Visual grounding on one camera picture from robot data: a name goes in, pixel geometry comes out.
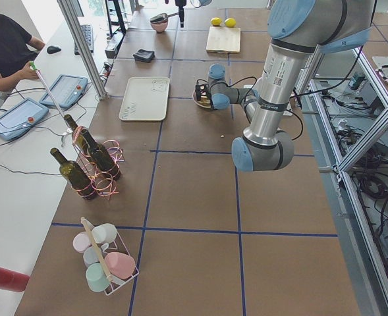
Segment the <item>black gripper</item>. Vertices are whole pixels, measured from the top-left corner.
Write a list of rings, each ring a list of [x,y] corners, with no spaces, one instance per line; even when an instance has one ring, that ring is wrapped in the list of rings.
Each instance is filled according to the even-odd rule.
[[[175,5],[179,8],[180,27],[184,28],[184,6],[186,5],[186,0],[175,0]]]
[[[202,95],[206,95],[210,99],[208,84],[196,84],[194,95],[196,100],[200,100]]]

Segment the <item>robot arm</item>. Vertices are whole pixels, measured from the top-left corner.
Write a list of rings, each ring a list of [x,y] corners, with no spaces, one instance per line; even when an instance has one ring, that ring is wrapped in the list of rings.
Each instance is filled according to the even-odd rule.
[[[181,28],[184,28],[184,7],[187,5],[187,2],[187,0],[175,0],[175,6],[178,8],[178,16]],[[189,2],[194,6],[194,8],[200,8],[209,5],[212,0],[189,0]]]
[[[211,108],[239,104],[250,121],[231,146],[238,170],[279,170],[291,162],[292,138],[279,123],[305,59],[317,47],[334,53],[364,45],[375,8],[375,1],[276,1],[267,21],[271,41],[258,90],[231,87],[224,66],[210,66],[204,91]]]

